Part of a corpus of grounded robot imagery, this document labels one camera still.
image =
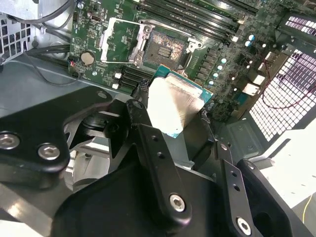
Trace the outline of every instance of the wire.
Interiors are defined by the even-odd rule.
[[[47,62],[50,62],[50,63],[53,63],[53,64],[56,64],[56,65],[59,65],[59,66],[62,66],[64,68],[68,68],[68,63],[63,61],[63,60],[60,60],[60,59],[48,57],[48,56],[41,55],[41,54],[34,54],[34,55],[32,55],[32,57],[38,58],[38,59],[41,59],[43,61],[47,61]]]
[[[39,30],[40,30],[40,28],[41,28],[41,26],[38,25],[38,24],[33,24],[33,26],[35,26],[35,27],[38,28]],[[52,29],[47,28],[47,29],[46,29],[46,32],[49,33],[49,34],[51,34],[51,35],[54,35],[54,36],[56,36],[56,37],[58,37],[58,38],[60,38],[60,39],[62,39],[62,40],[65,41],[65,42],[70,42],[70,38],[69,38],[68,36],[65,36],[65,35],[63,35],[62,33],[59,33],[59,32],[57,32],[57,31],[55,31],[55,30],[52,30]]]
[[[21,18],[15,17],[16,21],[24,23],[24,24],[41,24],[44,23],[46,21],[50,21],[52,19],[55,19],[57,16],[61,15],[63,12],[65,12],[72,4],[73,0],[68,0],[67,2],[65,2],[64,5],[62,5],[60,8],[58,8],[57,10],[55,10],[54,12],[52,12],[51,14],[42,17],[41,19],[37,19],[37,20],[23,20]]]
[[[44,48],[33,48],[28,51],[28,55],[48,54],[48,53],[69,53],[70,45],[54,45]]]
[[[310,202],[312,200],[312,197],[313,197],[313,195],[310,196],[310,199],[308,200],[308,202],[306,203],[306,205],[304,207],[303,218],[302,218],[303,224],[305,224],[305,212],[306,212],[306,209],[307,209],[308,205],[310,204]]]
[[[68,22],[70,21],[70,19],[72,18],[73,14],[75,12],[75,8],[76,8],[76,2],[74,2],[74,5],[71,9],[71,12],[69,13],[67,20],[61,26],[54,27],[54,26],[50,26],[50,25],[46,24],[45,22],[43,22],[43,26],[45,26],[48,29],[55,30],[55,31],[65,28],[67,26]]]
[[[270,72],[269,72],[269,69],[268,69],[268,65],[267,65],[267,61],[265,59],[263,59],[263,64],[265,65],[265,68],[266,68],[266,72],[267,72],[267,75],[268,75],[268,83],[266,84],[265,88],[263,89],[263,92],[262,92],[262,102],[270,109],[275,109],[275,110],[284,110],[284,109],[288,109],[288,108],[291,108],[291,107],[294,107],[296,106],[297,104],[299,104],[301,101],[303,101],[303,99],[305,97],[308,96],[309,93],[311,93],[315,88],[316,88],[316,85],[314,87],[312,87],[310,90],[308,90],[308,92],[302,96],[299,100],[297,100],[296,102],[294,102],[293,104],[290,104],[288,106],[284,106],[284,107],[274,107],[274,106],[271,106],[271,105],[268,105],[265,101],[265,91],[268,87],[268,85],[272,82],[272,79],[271,79],[271,76],[270,76]]]
[[[29,50],[28,55],[33,56],[34,54],[51,54],[51,53],[69,53],[69,49],[54,49],[54,50],[46,50],[46,51],[39,51],[36,50]]]
[[[55,85],[55,86],[67,86],[67,85],[72,85],[72,84],[75,84],[80,78],[81,78],[81,74],[78,73],[78,77],[76,77],[76,79],[74,81],[71,81],[71,82],[68,82],[68,83],[53,83],[49,80],[47,80],[44,75],[40,72],[40,70],[38,69],[38,67],[35,65],[35,63],[33,62],[33,60],[30,58],[30,56],[24,52],[23,53],[27,59],[30,61],[30,63],[32,64],[32,66],[34,67],[34,69],[36,70],[36,72],[38,73],[38,75],[45,81],[47,82],[48,84],[50,85]]]

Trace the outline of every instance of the red wire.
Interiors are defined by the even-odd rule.
[[[266,84],[266,86],[265,86],[265,88],[263,89],[263,92],[262,92],[262,102],[263,102],[268,108],[270,108],[270,109],[276,109],[276,110],[281,109],[281,110],[283,110],[283,109],[291,108],[291,107],[297,105],[298,103],[300,103],[305,97],[308,96],[309,93],[311,93],[311,92],[316,88],[316,85],[315,85],[315,86],[314,86],[312,89],[310,89],[304,96],[302,96],[302,98],[300,98],[298,101],[294,102],[294,103],[291,104],[291,105],[288,105],[288,106],[285,106],[285,107],[274,107],[274,106],[268,105],[268,104],[265,102],[265,91],[266,91],[268,85],[272,82],[272,79],[271,79],[270,72],[269,72],[269,69],[268,69],[268,65],[267,65],[267,62],[266,62],[265,59],[263,59],[263,63],[264,63],[264,65],[265,65],[266,72],[267,72],[267,74],[268,74],[268,83]]]

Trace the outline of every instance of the ventilation grille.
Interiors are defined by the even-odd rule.
[[[315,105],[316,59],[295,50],[265,90],[265,102],[272,107],[287,107],[308,96],[297,105],[287,109],[271,109],[260,97],[250,110],[267,141],[276,134],[290,130]]]
[[[287,26],[305,32],[309,35],[316,36],[316,23],[299,17],[290,16],[285,23]]]
[[[0,65],[21,55],[31,47],[34,28],[0,16]]]

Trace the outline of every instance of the black cable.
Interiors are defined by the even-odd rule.
[[[74,81],[68,82],[68,83],[53,83],[49,80],[47,80],[44,75],[40,72],[40,70],[38,69],[38,67],[35,65],[35,63],[32,61],[32,59],[29,57],[29,55],[27,55],[26,52],[23,53],[27,59],[30,61],[30,63],[32,64],[32,66],[34,67],[35,71],[38,73],[38,75],[48,84],[50,85],[55,85],[55,86],[67,86],[67,85],[72,85],[75,84],[80,78],[81,78],[81,74],[78,73],[78,77],[76,77],[76,79]]]
[[[32,55],[32,57],[38,58],[38,59],[41,59],[43,61],[47,61],[47,62],[50,62],[50,63],[53,63],[53,64],[56,64],[58,66],[62,66],[64,68],[68,68],[68,63],[67,62],[65,62],[63,60],[60,60],[60,59],[57,59],[57,58],[52,58],[52,57],[48,57],[48,56],[41,55],[41,54],[34,54],[34,55]]]
[[[43,22],[43,26],[45,26],[48,29],[55,30],[55,31],[65,28],[67,26],[68,22],[70,21],[71,17],[73,16],[73,14],[75,12],[75,8],[76,8],[76,2],[74,3],[73,8],[71,9],[71,11],[69,13],[67,20],[61,26],[54,27],[54,26],[50,26],[50,25],[46,24],[45,22]]]
[[[70,51],[70,45],[54,45],[44,48],[33,48],[28,50],[28,55],[31,54],[46,54],[46,53],[68,53]]]
[[[36,50],[29,50],[28,55],[35,55],[35,54],[51,54],[51,53],[69,53],[69,49],[54,49],[54,50],[46,50],[46,51],[36,51]]]
[[[60,8],[52,12],[51,14],[48,14],[47,16],[42,17],[41,19],[36,20],[23,20],[21,18],[15,17],[16,21],[24,23],[24,24],[41,24],[46,21],[50,21],[52,19],[55,19],[57,16],[61,15],[63,12],[65,12],[71,5],[73,0],[68,0],[65,2],[64,5],[62,5]]]
[[[33,26],[35,26],[36,28],[38,28],[40,30],[41,26],[37,25],[37,24],[33,24]],[[54,35],[58,38],[60,38],[61,40],[65,41],[65,42],[70,42],[70,37],[63,35],[62,33],[59,33],[55,30],[52,29],[46,29],[46,33],[49,33],[51,35]]]

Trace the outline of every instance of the yellow cable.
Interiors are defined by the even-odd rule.
[[[310,196],[310,199],[308,200],[308,202],[305,205],[304,211],[303,211],[303,224],[305,222],[305,212],[306,212],[306,208],[308,207],[308,204],[310,204],[311,200],[312,200],[313,195]]]

